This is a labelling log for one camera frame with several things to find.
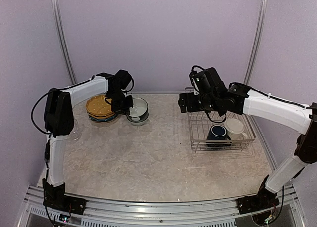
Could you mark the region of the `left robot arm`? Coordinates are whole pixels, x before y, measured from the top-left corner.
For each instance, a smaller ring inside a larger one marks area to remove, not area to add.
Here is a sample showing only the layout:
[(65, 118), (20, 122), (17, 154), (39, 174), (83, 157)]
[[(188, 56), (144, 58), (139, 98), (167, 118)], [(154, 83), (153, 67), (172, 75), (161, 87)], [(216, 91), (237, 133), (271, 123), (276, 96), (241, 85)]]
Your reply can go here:
[(128, 113), (133, 98), (128, 95), (128, 85), (134, 85), (133, 77), (126, 70), (116, 74), (99, 73), (90, 79), (65, 88), (51, 88), (42, 97), (46, 99), (44, 109), (46, 135), (44, 161), (45, 177), (42, 179), (43, 205), (64, 212), (82, 214), (86, 200), (65, 194), (64, 151), (66, 138), (74, 128), (73, 108), (77, 104), (98, 94), (111, 99), (114, 113)]

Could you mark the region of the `yellow polka dot plate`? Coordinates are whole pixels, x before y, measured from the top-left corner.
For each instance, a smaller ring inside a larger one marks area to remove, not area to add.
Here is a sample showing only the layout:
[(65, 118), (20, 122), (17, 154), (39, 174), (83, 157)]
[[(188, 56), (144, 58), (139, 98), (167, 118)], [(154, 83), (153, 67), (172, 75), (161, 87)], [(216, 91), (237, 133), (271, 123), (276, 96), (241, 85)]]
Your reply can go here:
[(93, 107), (111, 107), (111, 99), (106, 99), (104, 95), (94, 96), (86, 103), (86, 109), (92, 109)]
[(111, 107), (93, 107), (92, 109), (86, 109), (87, 113), (90, 113), (94, 116), (106, 116), (107, 114), (114, 113), (111, 110)]

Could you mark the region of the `white ceramic mug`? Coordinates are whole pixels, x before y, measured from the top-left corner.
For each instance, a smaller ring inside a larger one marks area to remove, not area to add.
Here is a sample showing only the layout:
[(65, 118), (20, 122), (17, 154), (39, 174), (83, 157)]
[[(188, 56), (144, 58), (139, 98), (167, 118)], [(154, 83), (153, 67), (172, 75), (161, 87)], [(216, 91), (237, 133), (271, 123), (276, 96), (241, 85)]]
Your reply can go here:
[(248, 135), (245, 133), (245, 126), (240, 120), (229, 118), (225, 121), (224, 126), (231, 140), (244, 140), (248, 138)]

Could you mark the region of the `dark teal bowl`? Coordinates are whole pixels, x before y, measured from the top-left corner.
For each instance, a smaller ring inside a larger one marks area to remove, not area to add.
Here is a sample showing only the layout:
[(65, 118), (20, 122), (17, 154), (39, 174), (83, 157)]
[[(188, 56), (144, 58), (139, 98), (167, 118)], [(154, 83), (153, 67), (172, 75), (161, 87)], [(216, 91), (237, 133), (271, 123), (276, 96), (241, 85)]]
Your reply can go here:
[(129, 109), (130, 117), (147, 117), (148, 116), (148, 103), (143, 98), (134, 98), (133, 107)]

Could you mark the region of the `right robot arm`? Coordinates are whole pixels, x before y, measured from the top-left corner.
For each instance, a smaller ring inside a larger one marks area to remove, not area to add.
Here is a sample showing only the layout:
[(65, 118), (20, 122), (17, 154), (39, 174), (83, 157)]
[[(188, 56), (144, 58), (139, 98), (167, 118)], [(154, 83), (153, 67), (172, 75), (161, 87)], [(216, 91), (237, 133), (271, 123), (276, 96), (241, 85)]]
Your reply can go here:
[[(295, 99), (300, 102), (307, 102), (309, 99), (316, 101), (317, 87), (305, 87), (297, 82), (282, 82), (274, 85), (273, 82), (263, 82), (259, 79), (249, 82), (255, 88), (272, 92), (278, 96), (286, 96), (287, 99)], [(280, 165), (282, 161), (292, 154), (296, 148), (298, 134), (286, 126), (279, 125), (268, 120), (249, 117), (251, 126), (256, 135), (253, 143), (240, 148), (231, 148), (228, 151), (210, 151), (209, 154), (222, 164), (227, 161), (243, 161), (248, 157), (259, 158), (257, 150), (266, 152), (265, 161)], [(212, 191), (212, 199), (236, 197), (255, 192), (259, 187), (260, 180), (252, 178), (250, 175), (239, 172), (236, 177), (220, 175), (214, 181), (214, 186), (218, 185), (219, 191)], [(312, 164), (307, 166), (301, 174), (292, 181), (295, 191), (299, 197), (300, 204), (306, 210), (317, 207), (317, 166)]]

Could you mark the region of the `dark blue mug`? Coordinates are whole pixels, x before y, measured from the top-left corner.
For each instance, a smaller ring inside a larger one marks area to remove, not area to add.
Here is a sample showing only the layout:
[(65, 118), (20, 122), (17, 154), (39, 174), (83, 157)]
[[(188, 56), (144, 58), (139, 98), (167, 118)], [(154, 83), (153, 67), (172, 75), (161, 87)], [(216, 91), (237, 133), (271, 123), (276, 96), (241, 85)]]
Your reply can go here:
[(222, 125), (213, 125), (210, 127), (207, 138), (206, 145), (208, 148), (219, 150), (224, 147), (230, 147), (229, 142), (219, 142), (220, 140), (231, 140), (228, 136), (227, 129)]

